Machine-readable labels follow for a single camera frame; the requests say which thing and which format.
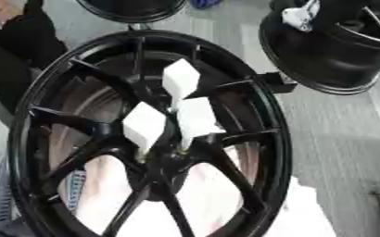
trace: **glossy black paint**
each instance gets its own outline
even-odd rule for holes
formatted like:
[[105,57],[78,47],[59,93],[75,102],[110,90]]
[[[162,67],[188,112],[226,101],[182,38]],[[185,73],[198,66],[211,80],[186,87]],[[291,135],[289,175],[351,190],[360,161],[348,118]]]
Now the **glossy black paint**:
[[[285,0],[285,6],[294,2]],[[360,12],[351,21],[303,32],[284,24],[275,9],[260,24],[260,42],[292,80],[323,93],[359,94],[376,84],[380,72],[380,20],[369,8]]]
[[179,11],[184,0],[77,0],[100,18],[122,23],[148,23],[168,18]]
[[[111,58],[118,56],[129,58],[121,62],[132,67],[121,67],[114,61],[115,71],[102,69],[101,62],[110,63]],[[180,135],[174,115],[166,109],[169,98],[160,88],[163,68],[178,58],[188,59],[202,73],[200,90],[189,97],[208,96],[219,122],[227,130],[197,139],[184,154],[177,149]],[[96,122],[48,108],[56,90],[74,80],[74,76],[82,79],[87,75],[110,86],[126,102],[112,122]],[[239,103],[233,98],[239,98],[242,104],[232,105]],[[145,164],[136,161],[137,147],[125,139],[120,125],[139,101],[164,113],[170,124]],[[243,107],[248,114],[241,112]],[[48,159],[47,143],[43,140],[52,124],[71,127],[89,140],[57,168],[38,169],[37,163]],[[263,172],[254,185],[223,152],[223,147],[246,142],[260,145],[254,152],[260,155],[259,168]],[[194,236],[175,194],[183,185],[186,172],[202,162],[221,171],[244,198],[243,208],[211,236],[261,236],[285,199],[292,168],[283,113],[255,71],[217,45],[169,31],[117,33],[65,54],[36,80],[21,101],[8,149],[14,197],[21,214],[39,237],[96,237],[69,213],[57,193],[58,184],[69,173],[96,156],[108,154],[119,159],[128,170],[133,187],[133,193],[103,236],[115,236],[133,211],[144,200],[151,200],[151,196],[170,210],[182,236]]]

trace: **black wheel rim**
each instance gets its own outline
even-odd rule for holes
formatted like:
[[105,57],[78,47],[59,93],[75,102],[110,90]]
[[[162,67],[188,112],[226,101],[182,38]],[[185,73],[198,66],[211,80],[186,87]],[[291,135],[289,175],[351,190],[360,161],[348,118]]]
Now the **black wheel rim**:
[[[217,45],[168,31],[128,31],[97,39],[65,54],[36,80],[20,102],[8,144],[11,186],[21,214],[38,236],[97,236],[70,214],[57,194],[58,183],[91,158],[99,154],[123,154],[121,161],[132,173],[141,174],[150,170],[128,158],[133,156],[135,148],[122,136],[119,120],[99,123],[62,114],[46,108],[52,106],[51,98],[60,87],[72,81],[74,75],[93,75],[114,91],[118,91],[132,106],[138,100],[144,100],[167,114],[165,107],[154,103],[157,100],[150,97],[156,94],[157,88],[152,87],[151,82],[143,83],[147,77],[144,69],[146,57],[161,51],[166,63],[176,60],[176,57],[184,57],[200,69],[202,75],[202,65],[209,65],[230,79],[225,84],[199,86],[200,90],[191,95],[208,96],[215,112],[221,114],[219,122],[228,133],[214,137],[213,141],[220,143],[220,146],[216,146],[216,142],[207,143],[203,139],[195,141],[184,159],[185,162],[175,163],[173,168],[184,170],[200,162],[210,163],[233,182],[243,195],[243,208],[210,236],[261,236],[270,227],[285,199],[292,168],[288,128],[273,95],[261,81],[255,81],[256,74],[249,66]],[[136,75],[136,79],[130,82],[135,82],[130,83],[97,66],[108,57],[125,53],[133,54],[133,75]],[[149,87],[153,94],[143,90],[144,86]],[[251,115],[254,115],[252,118],[256,118],[256,128],[236,128],[233,123],[226,121],[225,118],[233,114],[229,112],[230,109],[226,109],[229,107],[221,106],[222,101],[216,99],[228,92],[240,94],[244,101],[248,101],[247,107],[252,109]],[[131,109],[127,106],[124,108],[124,112]],[[44,154],[48,153],[49,148],[48,141],[44,142],[44,134],[47,133],[47,126],[52,123],[72,127],[94,139],[91,138],[84,148],[71,154],[71,158],[59,168],[50,171],[44,168],[48,156]],[[261,175],[256,177],[253,186],[229,162],[228,156],[218,149],[221,146],[250,141],[260,143],[261,147],[258,151],[261,155]],[[170,183],[162,180],[165,177],[156,176],[142,176],[143,182],[134,187],[135,192],[129,199],[131,202],[120,210],[103,236],[115,236],[122,222],[128,218],[128,215],[123,214],[131,213],[139,204],[138,201],[146,199],[145,193],[149,188],[151,192],[157,192],[162,197],[182,236],[194,236],[180,211],[180,204],[171,191]],[[156,179],[157,185],[149,187],[146,181],[151,179]]]
[[77,0],[84,8],[100,18],[122,23],[148,23],[168,18],[177,13],[184,0],[119,1]]

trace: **wheel rim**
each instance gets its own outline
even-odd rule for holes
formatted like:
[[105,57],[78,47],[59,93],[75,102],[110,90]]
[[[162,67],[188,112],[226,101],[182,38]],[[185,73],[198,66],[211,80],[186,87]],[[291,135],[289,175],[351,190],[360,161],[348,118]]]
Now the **wheel rim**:
[[162,3],[146,0],[134,1],[95,1],[77,0],[85,9],[100,18],[122,23],[148,23],[168,18],[177,13],[184,0],[167,0]]
[[[130,84],[124,81],[122,83],[123,77],[120,76],[119,72],[117,77],[114,77],[108,75],[111,72],[99,68],[99,63],[105,61],[106,58],[125,54],[128,56],[129,53],[133,56],[134,62],[133,73],[130,76],[138,75],[129,80],[138,82]],[[185,162],[175,163],[174,166],[180,168],[189,168],[199,162],[210,163],[235,183],[244,197],[245,211],[240,210],[225,226],[210,236],[261,235],[268,230],[285,199],[291,174],[289,133],[281,109],[271,93],[261,81],[253,81],[255,72],[250,67],[214,44],[195,37],[167,31],[130,31],[100,38],[67,53],[43,73],[19,105],[8,146],[12,189],[23,217],[27,219],[28,224],[39,236],[96,236],[69,213],[57,195],[59,182],[69,174],[69,171],[84,165],[86,162],[85,160],[80,161],[80,158],[72,159],[71,161],[76,162],[67,162],[66,166],[49,172],[50,168],[44,167],[44,163],[48,162],[47,156],[39,152],[44,152],[45,147],[48,148],[47,145],[44,146],[44,139],[41,138],[41,134],[44,134],[44,125],[48,126],[50,123],[70,125],[70,127],[83,133],[105,138],[102,141],[100,139],[91,140],[85,149],[74,152],[75,155],[87,154],[95,150],[97,153],[102,152],[102,147],[108,148],[107,145],[114,141],[112,138],[107,140],[109,135],[117,137],[115,140],[117,147],[112,149],[114,147],[110,145],[111,149],[106,150],[105,154],[118,155],[123,153],[124,156],[122,157],[132,157],[134,152],[133,145],[122,138],[119,133],[120,127],[117,121],[110,124],[95,123],[90,119],[62,115],[54,110],[45,109],[43,106],[56,107],[60,99],[52,100],[51,98],[56,94],[57,89],[72,81],[74,75],[93,75],[97,79],[112,85],[112,89],[120,90],[122,98],[130,104],[137,103],[136,94],[131,94],[131,91],[138,92],[140,99],[146,98],[147,94],[140,93],[139,85],[141,83],[139,81],[140,79],[147,80],[148,75],[144,75],[148,72],[144,69],[147,65],[145,62],[152,56],[155,58],[163,57],[164,63],[172,62],[177,59],[176,57],[185,57],[200,69],[202,75],[203,73],[212,74],[209,72],[210,70],[219,71],[221,74],[216,74],[215,77],[218,75],[225,76],[227,83],[215,84],[213,79],[203,80],[202,78],[201,86],[199,86],[201,89],[194,94],[194,96],[209,96],[215,112],[220,114],[218,116],[219,122],[229,132],[223,134],[222,137],[215,137],[216,141],[222,141],[222,146],[251,141],[260,142],[261,149],[257,151],[261,157],[260,175],[255,177],[253,187],[245,177],[241,176],[241,172],[228,162],[228,156],[217,148],[219,146],[205,144],[205,140],[194,143],[194,148],[190,150],[189,155],[184,157]],[[160,70],[152,73],[158,74],[159,78]],[[153,91],[157,89],[152,85],[149,87]],[[244,124],[245,128],[242,130],[235,126],[232,116],[235,113],[237,117],[241,117],[244,112],[234,112],[232,109],[237,109],[230,104],[223,106],[224,102],[220,101],[221,99],[216,102],[215,99],[212,99],[212,97],[221,96],[221,94],[231,91],[242,94],[243,100],[249,101],[246,103],[247,107],[251,109],[250,113],[252,113],[249,117],[255,119],[251,124]],[[146,99],[146,101],[152,104],[152,100]],[[167,113],[163,105],[153,104],[152,106]],[[217,162],[211,159],[212,157],[220,157],[226,162]],[[133,172],[142,171],[143,167],[134,164],[132,159],[125,158],[122,161]],[[143,186],[136,186],[136,194],[140,194],[139,190],[143,191],[147,188],[144,184]],[[158,180],[158,185],[151,187],[151,190],[163,198],[167,198],[169,201],[166,202],[172,206],[172,209],[177,205],[174,195],[169,193],[169,185],[163,181]],[[182,236],[194,236],[182,214],[180,212],[172,214],[178,220]],[[107,236],[113,236],[119,225],[120,222],[115,221],[112,228],[106,232]]]

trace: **person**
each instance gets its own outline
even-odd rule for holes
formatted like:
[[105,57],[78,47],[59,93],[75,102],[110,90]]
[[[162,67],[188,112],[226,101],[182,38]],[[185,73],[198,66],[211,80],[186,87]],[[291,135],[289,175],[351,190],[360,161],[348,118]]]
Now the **person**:
[[23,9],[0,0],[0,102],[14,114],[32,83],[31,68],[45,69],[67,51],[43,0],[28,0]]

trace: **blue object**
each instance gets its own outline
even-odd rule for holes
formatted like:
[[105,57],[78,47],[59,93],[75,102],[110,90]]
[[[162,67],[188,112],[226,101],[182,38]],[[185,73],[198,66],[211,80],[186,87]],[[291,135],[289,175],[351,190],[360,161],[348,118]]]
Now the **blue object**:
[[209,8],[211,6],[219,4],[221,1],[222,0],[190,0],[192,5],[195,8],[199,9]]

